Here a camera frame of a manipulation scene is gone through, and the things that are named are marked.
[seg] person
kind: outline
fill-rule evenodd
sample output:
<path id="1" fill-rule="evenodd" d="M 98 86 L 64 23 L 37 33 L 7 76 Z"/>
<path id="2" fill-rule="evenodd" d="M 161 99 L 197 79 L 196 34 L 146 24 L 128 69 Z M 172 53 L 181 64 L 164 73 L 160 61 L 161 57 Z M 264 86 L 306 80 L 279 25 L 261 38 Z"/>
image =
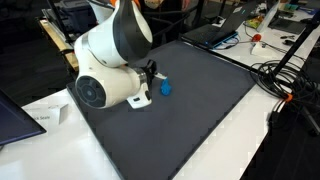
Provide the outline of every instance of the person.
<path id="1" fill-rule="evenodd" d="M 190 0 L 139 0 L 139 2 L 141 5 L 142 14 L 144 14 L 144 12 L 186 11 L 190 5 Z M 147 15 L 144 16 L 150 26 L 152 34 L 156 34 L 157 32 L 160 32 L 169 26 L 163 22 L 152 20 Z M 158 15 L 153 17 L 175 23 L 182 18 L 182 14 L 172 14 L 166 16 Z M 176 40 L 179 37 L 182 24 L 183 21 L 165 33 L 165 40 L 167 43 Z M 161 44 L 162 35 L 154 36 L 152 48 L 159 47 Z"/>

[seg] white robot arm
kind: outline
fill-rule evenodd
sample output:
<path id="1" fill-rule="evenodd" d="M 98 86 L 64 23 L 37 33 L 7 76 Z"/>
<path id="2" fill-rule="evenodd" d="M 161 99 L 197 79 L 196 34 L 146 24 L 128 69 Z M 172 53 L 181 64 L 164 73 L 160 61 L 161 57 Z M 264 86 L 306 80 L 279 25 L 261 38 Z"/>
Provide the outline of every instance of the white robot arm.
<path id="1" fill-rule="evenodd" d="M 99 9 L 93 6 L 95 14 Z M 127 100 L 132 108 L 151 103 L 148 90 L 150 72 L 130 68 L 147 55 L 152 45 L 151 30 L 137 5 L 118 0 L 113 13 L 76 40 L 79 62 L 76 90 L 80 99 L 93 108 L 107 108 Z"/>
<path id="2" fill-rule="evenodd" d="M 113 13 L 114 7 L 110 3 L 104 3 L 97 0 L 87 0 L 93 9 L 97 23 L 101 24 L 107 20 Z"/>

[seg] black work surface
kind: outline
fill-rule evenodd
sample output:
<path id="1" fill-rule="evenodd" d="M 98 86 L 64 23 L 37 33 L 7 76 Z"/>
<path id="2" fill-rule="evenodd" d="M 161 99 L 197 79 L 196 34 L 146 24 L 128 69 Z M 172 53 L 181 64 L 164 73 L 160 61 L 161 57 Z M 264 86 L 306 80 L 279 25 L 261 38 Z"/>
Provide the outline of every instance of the black work surface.
<path id="1" fill-rule="evenodd" d="M 152 104 L 133 110 L 127 102 L 97 110 L 78 104 L 121 178 L 171 179 L 252 88 L 248 71 L 181 42 L 151 51 L 149 59 L 167 73 L 172 92 L 152 84 Z M 79 102 L 73 84 L 68 90 Z"/>

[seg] white paper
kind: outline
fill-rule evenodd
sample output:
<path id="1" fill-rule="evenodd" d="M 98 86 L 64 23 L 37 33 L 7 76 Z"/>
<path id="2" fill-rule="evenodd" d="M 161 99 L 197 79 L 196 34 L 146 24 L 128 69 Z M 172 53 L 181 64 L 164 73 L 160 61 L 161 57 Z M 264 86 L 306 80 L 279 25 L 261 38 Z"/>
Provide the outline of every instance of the white paper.
<path id="1" fill-rule="evenodd" d="M 261 42 L 256 43 L 251 51 L 252 55 L 260 56 L 266 59 L 282 59 L 278 51 L 263 47 Z"/>
<path id="2" fill-rule="evenodd" d="M 241 9 L 242 9 L 242 6 L 241 7 L 237 7 L 236 9 L 234 9 L 233 13 L 237 13 L 237 12 L 241 11 Z"/>
<path id="3" fill-rule="evenodd" d="M 40 124 L 59 125 L 61 123 L 61 110 L 67 104 L 43 105 L 34 104 L 32 107 L 24 107 L 25 110 L 34 120 Z"/>

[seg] laptop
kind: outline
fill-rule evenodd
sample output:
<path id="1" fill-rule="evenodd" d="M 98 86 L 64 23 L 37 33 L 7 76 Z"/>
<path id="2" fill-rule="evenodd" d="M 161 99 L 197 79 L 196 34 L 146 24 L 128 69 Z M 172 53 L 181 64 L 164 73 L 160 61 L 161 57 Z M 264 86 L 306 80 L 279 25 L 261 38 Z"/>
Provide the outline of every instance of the laptop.
<path id="1" fill-rule="evenodd" d="M 274 17 L 274 20 L 271 21 L 268 27 L 271 29 L 277 29 L 283 32 L 299 35 L 305 29 L 306 24 L 298 21 Z"/>
<path id="2" fill-rule="evenodd" d="M 250 1 L 246 4 L 238 5 L 234 8 L 232 14 L 226 19 L 221 28 L 207 24 L 183 34 L 181 39 L 205 49 L 216 48 L 221 43 L 238 35 L 236 30 L 255 8 L 256 1 Z"/>
<path id="3" fill-rule="evenodd" d="M 43 127 L 0 90 L 0 148 L 45 132 Z"/>
<path id="4" fill-rule="evenodd" d="M 308 0 L 307 5 L 305 7 L 312 9 L 320 9 L 320 0 Z"/>

